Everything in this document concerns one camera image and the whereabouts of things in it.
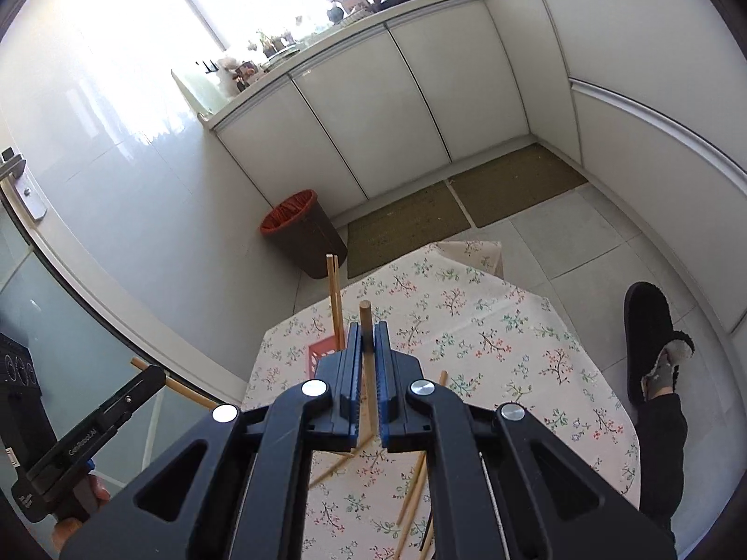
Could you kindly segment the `person's left hand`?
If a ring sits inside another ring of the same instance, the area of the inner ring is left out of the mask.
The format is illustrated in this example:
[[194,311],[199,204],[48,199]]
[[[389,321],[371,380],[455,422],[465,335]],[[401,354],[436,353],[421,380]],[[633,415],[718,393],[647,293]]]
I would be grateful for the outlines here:
[[63,506],[63,517],[57,519],[52,532],[52,542],[57,551],[61,551],[67,541],[84,526],[86,519],[108,504],[112,495],[105,488],[99,476],[89,473],[86,480],[73,488],[73,494]]

